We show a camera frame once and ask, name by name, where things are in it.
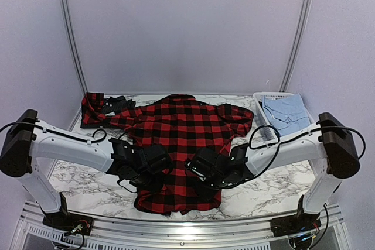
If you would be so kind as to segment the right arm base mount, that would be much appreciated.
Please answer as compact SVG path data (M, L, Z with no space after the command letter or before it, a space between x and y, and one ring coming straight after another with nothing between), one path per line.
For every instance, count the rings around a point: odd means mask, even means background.
M282 237L285 235L293 235L315 230L321 225L321 221L317 214L295 214L273 218L270 221L271 231L274 237Z

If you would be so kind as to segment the red black plaid shirt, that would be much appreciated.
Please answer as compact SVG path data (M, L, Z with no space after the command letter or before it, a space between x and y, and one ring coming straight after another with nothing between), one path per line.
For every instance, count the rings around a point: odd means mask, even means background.
M228 156L231 142L245 137L254 113L231 104L210 105L192 95L174 94L152 104L123 109L113 116L102 110L110 101L102 93L86 93L81 102L83 128L123 129L134 145L163 145L174 165L161 191L139 191L134 207L141 212L169 215L192 210L208 211L221 205L221 191L197 193L197 177L185 169L200 148Z

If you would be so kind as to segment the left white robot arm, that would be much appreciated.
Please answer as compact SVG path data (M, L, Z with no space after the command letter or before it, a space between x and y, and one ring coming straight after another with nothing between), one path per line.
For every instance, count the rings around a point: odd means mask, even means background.
M48 221L63 230L74 224L66 199L40 171L38 158L56 159L87 166L116 176L139 191L158 192L173 169L162 145L134 146L118 138L82 136L38 119L35 110L26 110L17 121L1 127L6 133L1 149L1 172L17 179L39 203Z

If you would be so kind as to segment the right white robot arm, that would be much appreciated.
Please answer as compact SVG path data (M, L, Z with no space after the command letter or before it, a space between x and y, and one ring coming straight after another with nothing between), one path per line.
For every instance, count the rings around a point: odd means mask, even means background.
M320 170L316 179L290 219L294 230L303 231L341 182L359 172L364 152L357 151L353 136L362 140L363 149L366 141L359 131L344 126L328 112L319 114L318 120L307 128L287 136L281 136L272 125L259 126L255 131L262 129L271 129L276 138L262 145L237 145L228 156L201 148L187 161L186 171L197 176L205 188L224 190L253 181L271 169L317 161Z

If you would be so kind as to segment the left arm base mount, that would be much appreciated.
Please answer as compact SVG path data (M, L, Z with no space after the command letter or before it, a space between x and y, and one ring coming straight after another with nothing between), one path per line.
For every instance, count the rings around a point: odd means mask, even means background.
M76 227L82 225L83 228L81 230L77 230L76 232L83 235L90 235L91 233L93 217L70 212L67 214L62 212L44 213L43 215L43 225L48 227L70 233Z

